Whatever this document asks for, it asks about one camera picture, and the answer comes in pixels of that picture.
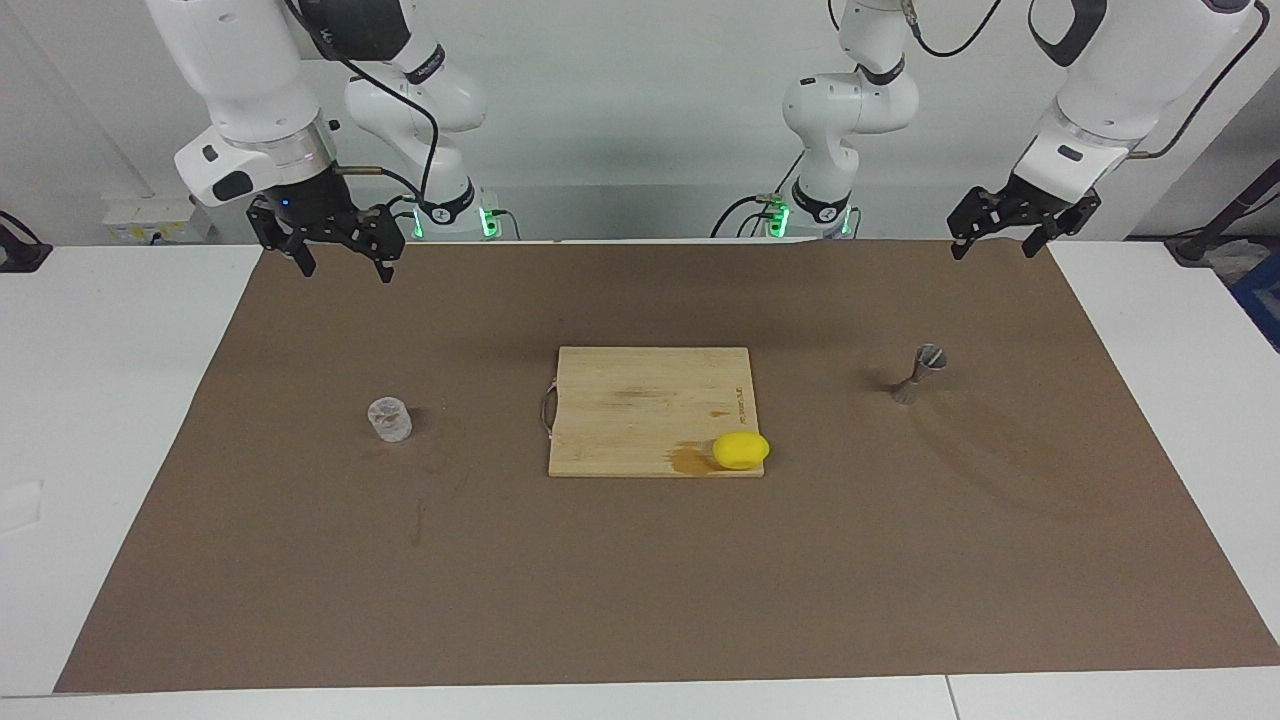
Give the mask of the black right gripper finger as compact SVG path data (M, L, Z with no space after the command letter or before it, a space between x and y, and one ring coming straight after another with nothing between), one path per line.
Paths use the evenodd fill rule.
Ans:
M306 245L306 234L284 223L268 197L253 197L248 205L248 222L264 250L291 259L303 277L315 273L316 261Z
M383 284L389 284L396 274L394 265L404 251L393 206L378 204L366 210L356 210L352 219L348 249L366 258Z

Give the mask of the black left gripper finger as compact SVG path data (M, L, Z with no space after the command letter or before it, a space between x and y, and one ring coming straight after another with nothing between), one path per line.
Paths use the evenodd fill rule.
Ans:
M1034 258L1050 242L1062 236L1078 234L1100 206L1101 197L1098 195L1087 195L1070 208L1046 215L1039 227L1023 240L1023 255Z
M1009 196L1006 188L991 191L972 187L948 214L954 259L964 259L973 243L1009 225L1006 218Z

